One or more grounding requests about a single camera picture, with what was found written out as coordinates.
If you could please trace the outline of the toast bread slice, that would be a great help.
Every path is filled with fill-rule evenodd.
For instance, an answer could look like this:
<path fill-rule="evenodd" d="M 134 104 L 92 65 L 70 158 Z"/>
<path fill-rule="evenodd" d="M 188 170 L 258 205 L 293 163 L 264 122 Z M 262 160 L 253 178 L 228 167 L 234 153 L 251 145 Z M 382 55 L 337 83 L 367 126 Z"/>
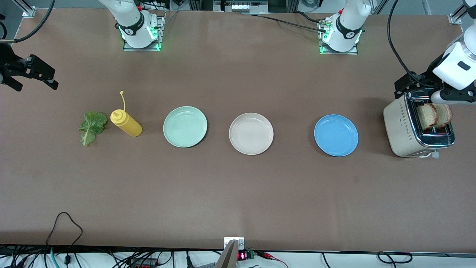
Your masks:
<path fill-rule="evenodd" d="M 416 108 L 422 131 L 435 127 L 438 122 L 438 114 L 432 103 L 425 103 Z"/>
<path fill-rule="evenodd" d="M 437 114 L 437 123 L 435 125 L 436 129 L 444 128 L 446 125 L 451 123 L 453 118 L 453 113 L 449 105 L 443 104 L 433 104 Z"/>

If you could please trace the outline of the mint green plate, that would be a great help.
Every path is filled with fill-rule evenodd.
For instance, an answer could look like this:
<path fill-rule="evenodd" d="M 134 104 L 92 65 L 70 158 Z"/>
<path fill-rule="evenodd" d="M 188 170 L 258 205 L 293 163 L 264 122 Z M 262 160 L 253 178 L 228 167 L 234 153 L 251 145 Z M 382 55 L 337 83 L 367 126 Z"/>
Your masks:
<path fill-rule="evenodd" d="M 200 143 L 208 131 L 205 114 L 196 107 L 182 106 L 172 110 L 163 123 L 165 139 L 173 146 L 189 148 Z"/>

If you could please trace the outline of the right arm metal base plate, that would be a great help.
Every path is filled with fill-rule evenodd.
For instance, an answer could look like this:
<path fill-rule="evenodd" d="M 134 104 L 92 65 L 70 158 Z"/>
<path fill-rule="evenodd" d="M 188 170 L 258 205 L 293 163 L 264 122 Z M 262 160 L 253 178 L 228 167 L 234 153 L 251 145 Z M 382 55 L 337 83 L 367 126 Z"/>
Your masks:
<path fill-rule="evenodd" d="M 158 16 L 146 10 L 140 11 L 143 16 L 141 27 L 136 29 L 135 35 L 128 35 L 131 29 L 124 31 L 119 27 L 123 39 L 124 51 L 160 51 L 165 28 L 165 16 Z"/>

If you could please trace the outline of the white device with ports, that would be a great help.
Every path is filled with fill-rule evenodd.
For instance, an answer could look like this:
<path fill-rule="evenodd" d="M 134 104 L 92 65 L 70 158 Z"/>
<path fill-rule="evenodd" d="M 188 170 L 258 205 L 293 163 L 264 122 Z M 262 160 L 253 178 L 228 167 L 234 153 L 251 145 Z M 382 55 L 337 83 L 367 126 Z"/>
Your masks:
<path fill-rule="evenodd" d="M 213 0 L 213 10 L 242 14 L 268 13 L 267 0 Z"/>

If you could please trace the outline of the aluminium frame post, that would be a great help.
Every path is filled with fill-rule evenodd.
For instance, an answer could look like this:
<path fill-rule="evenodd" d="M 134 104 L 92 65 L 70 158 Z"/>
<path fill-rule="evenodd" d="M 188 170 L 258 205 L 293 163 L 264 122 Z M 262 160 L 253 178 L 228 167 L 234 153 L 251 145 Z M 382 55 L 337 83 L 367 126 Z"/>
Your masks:
<path fill-rule="evenodd" d="M 27 0 L 12 0 L 22 10 L 22 17 L 34 17 L 36 7 L 30 5 Z"/>
<path fill-rule="evenodd" d="M 476 0 L 462 0 L 460 5 L 453 13 L 448 15 L 450 24 L 462 24 L 462 17 L 469 15 L 471 19 L 476 20 Z"/>

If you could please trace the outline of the beige chrome toaster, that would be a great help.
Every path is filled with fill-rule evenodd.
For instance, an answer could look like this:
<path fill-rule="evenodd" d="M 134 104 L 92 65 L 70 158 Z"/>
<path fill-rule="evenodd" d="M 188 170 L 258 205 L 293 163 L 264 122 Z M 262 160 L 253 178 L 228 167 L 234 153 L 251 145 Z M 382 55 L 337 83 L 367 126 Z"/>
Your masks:
<path fill-rule="evenodd" d="M 454 144 L 456 138 L 451 123 L 441 129 L 432 127 L 422 131 L 417 107 L 425 103 L 432 103 L 428 96 L 407 93 L 383 110 L 388 141 L 396 156 L 417 158 L 426 151 L 439 151 Z"/>

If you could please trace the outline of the blue plate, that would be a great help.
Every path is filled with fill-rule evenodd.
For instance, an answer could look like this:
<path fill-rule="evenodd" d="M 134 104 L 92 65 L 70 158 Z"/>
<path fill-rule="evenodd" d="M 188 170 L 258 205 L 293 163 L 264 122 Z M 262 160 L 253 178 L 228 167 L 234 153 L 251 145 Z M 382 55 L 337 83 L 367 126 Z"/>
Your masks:
<path fill-rule="evenodd" d="M 359 142 L 355 125 L 339 114 L 328 114 L 320 118 L 315 124 L 313 136 L 317 146 L 333 157 L 352 154 Z"/>

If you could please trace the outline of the beige plate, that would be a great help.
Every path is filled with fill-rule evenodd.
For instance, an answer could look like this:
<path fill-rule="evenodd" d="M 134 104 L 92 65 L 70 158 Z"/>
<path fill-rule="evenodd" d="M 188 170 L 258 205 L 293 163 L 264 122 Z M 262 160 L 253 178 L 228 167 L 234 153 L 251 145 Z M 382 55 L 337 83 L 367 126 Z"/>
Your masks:
<path fill-rule="evenodd" d="M 274 129 L 263 115 L 244 113 L 233 120 L 228 137 L 236 151 L 245 155 L 259 155 L 271 146 Z"/>

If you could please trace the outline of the green lettuce leaf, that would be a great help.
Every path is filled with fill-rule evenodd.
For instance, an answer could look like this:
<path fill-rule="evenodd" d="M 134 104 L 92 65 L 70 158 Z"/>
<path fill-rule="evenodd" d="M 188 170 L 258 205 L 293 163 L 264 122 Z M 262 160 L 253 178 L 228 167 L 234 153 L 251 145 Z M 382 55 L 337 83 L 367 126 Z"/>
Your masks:
<path fill-rule="evenodd" d="M 81 132 L 81 144 L 85 147 L 93 143 L 96 136 L 101 134 L 107 124 L 107 117 L 102 112 L 88 111 L 78 130 Z"/>

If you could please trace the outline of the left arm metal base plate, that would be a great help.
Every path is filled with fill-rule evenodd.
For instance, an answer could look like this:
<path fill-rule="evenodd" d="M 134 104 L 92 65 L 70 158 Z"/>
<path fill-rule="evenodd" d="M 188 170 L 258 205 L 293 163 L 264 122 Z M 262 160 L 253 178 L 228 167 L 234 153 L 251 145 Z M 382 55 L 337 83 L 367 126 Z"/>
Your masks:
<path fill-rule="evenodd" d="M 355 38 L 352 38 L 353 41 L 353 47 L 349 49 L 348 51 L 338 51 L 333 49 L 329 43 L 330 41 L 336 41 L 336 36 L 332 37 L 333 33 L 335 31 L 333 30 L 332 26 L 332 17 L 326 17 L 324 20 L 320 20 L 316 25 L 318 26 L 318 29 L 323 29 L 325 32 L 319 32 L 318 33 L 318 38 L 319 38 L 319 53 L 320 54 L 342 54 L 342 55 L 357 55 L 358 54 L 358 42 L 359 42 L 359 37 L 362 34 L 362 30 L 356 35 Z"/>

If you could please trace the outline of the yellow squeeze bottle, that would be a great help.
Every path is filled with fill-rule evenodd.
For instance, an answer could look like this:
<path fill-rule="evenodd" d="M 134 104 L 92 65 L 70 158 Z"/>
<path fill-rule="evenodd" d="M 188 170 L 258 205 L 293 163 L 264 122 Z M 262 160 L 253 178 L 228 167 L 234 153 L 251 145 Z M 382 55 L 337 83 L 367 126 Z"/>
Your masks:
<path fill-rule="evenodd" d="M 126 101 L 123 95 L 124 91 L 121 90 L 119 94 L 122 98 L 123 108 L 114 110 L 109 118 L 116 127 L 119 127 L 119 129 L 124 131 L 127 135 L 137 137 L 142 133 L 143 128 L 126 112 Z"/>

